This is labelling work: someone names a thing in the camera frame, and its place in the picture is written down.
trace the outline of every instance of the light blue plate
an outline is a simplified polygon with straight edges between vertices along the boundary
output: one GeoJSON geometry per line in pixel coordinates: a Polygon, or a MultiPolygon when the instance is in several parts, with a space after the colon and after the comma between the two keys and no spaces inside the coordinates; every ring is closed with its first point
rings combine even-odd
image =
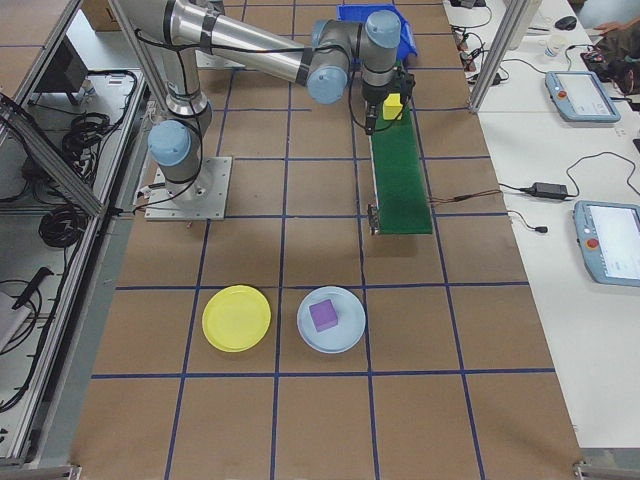
{"type": "Polygon", "coordinates": [[[353,347],[364,333],[366,318],[358,297],[339,287],[322,287],[307,295],[298,308],[298,331],[307,344],[322,353],[342,353],[353,347]],[[309,307],[331,300],[338,325],[318,332],[309,307]]]}

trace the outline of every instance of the purple cube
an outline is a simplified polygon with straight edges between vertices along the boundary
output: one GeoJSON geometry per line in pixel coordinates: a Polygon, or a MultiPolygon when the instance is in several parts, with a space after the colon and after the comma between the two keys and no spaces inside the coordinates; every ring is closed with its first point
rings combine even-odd
{"type": "Polygon", "coordinates": [[[309,312],[318,333],[338,325],[338,314],[329,299],[309,306],[309,312]]]}

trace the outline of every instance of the touchscreen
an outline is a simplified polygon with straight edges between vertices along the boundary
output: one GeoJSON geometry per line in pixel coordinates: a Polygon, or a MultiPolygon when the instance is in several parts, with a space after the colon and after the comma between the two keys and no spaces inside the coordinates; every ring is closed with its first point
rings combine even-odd
{"type": "Polygon", "coordinates": [[[574,111],[579,115],[611,115],[609,105],[590,75],[557,74],[574,111]]]}
{"type": "Polygon", "coordinates": [[[640,220],[631,208],[589,207],[596,227],[605,274],[640,280],[640,220]]]}

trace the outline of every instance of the yellow cube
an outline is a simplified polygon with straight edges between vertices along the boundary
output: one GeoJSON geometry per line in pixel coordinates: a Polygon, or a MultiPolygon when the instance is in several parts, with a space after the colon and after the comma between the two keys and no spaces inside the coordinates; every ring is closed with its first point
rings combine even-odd
{"type": "Polygon", "coordinates": [[[402,118],[401,112],[400,94],[391,93],[382,104],[382,118],[388,121],[400,120],[402,118]]]}

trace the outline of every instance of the green conveyor belt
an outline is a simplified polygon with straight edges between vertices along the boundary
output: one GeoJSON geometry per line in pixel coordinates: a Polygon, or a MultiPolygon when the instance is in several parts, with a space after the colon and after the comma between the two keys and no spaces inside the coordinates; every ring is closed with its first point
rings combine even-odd
{"type": "MultiPolygon", "coordinates": [[[[407,109],[396,125],[371,138],[376,183],[377,212],[372,220],[375,233],[433,233],[431,212],[425,193],[424,169],[407,109]]],[[[377,129],[389,122],[378,119],[377,129]]]]}

